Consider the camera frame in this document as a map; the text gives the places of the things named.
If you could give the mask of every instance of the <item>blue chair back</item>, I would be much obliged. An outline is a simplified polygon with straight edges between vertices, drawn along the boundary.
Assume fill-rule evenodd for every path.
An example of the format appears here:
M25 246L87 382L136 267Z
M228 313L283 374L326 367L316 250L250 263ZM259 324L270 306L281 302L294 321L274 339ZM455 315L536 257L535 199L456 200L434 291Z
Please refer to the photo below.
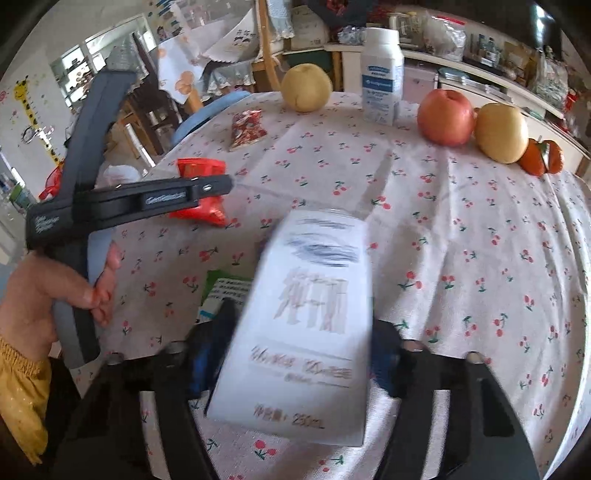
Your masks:
M245 92L244 90L234 90L230 92L210 104L204 106L199 111L195 112L189 118L187 118L182 124L180 124L173 134L172 138L172 146L173 148L176 147L181 140L185 138L188 134L198 129L202 126L205 122L209 119L216 116L218 113L224 111L229 106L233 105L234 103L238 103L240 100L249 96L249 92Z

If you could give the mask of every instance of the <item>white carton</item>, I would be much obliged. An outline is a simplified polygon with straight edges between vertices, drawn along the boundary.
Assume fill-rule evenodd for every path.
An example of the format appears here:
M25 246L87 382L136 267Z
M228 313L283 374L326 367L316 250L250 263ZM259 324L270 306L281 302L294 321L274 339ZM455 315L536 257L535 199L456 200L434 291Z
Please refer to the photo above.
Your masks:
M366 28L361 53L361 99L363 118L382 125L394 125L400 116L404 55L398 31Z
M252 430L360 446L372 328L366 225L291 212L259 265L207 416Z

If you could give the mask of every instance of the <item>hand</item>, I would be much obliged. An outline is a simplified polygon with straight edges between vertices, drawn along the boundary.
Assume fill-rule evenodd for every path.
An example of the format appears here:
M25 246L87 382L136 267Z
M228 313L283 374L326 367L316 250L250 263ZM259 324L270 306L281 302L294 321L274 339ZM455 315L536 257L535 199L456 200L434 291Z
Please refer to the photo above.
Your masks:
M37 252L29 253L10 275L0 304L0 335L32 361L47 357L57 340L51 314L53 300L92 311L105 327L113 316L116 270L121 266L119 248L111 243L105 269L94 288L70 267Z

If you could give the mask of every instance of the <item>cherry print tablecloth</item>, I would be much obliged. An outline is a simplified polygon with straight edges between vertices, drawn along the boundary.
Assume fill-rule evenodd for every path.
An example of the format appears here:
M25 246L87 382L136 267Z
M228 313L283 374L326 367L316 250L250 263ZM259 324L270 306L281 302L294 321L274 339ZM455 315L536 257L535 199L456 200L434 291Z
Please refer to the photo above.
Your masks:
M247 108L264 111L268 136L229 153L232 115ZM568 172L531 177L473 144L431 145L417 132L416 108L405 105L390 128L363 121L355 95L334 93L325 108L303 115L285 109L279 93L265 93L187 137L151 177L175 176L177 158L226 161L235 179L224 204L228 223L162 216L119 228L125 258L103 351L133 358L183 338L208 270L252 277L261 242L291 209L344 209L369 225L377 317L436 353L483 353L542 476L549 474L591 415L589 189ZM191 406L222 479L371 478L396 412L373 386L364 446L346 448L211 421L204 401ZM150 459L166 477L150 434L153 406L145 405Z

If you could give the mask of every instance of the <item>white bottle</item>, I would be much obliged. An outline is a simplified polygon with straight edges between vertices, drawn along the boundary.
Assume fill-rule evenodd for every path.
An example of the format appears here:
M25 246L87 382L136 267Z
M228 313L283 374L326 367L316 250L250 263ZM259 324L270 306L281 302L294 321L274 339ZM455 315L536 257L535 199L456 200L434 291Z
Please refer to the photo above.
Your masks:
M402 100L404 55L398 31L367 28L361 54L363 117L382 125L398 119Z

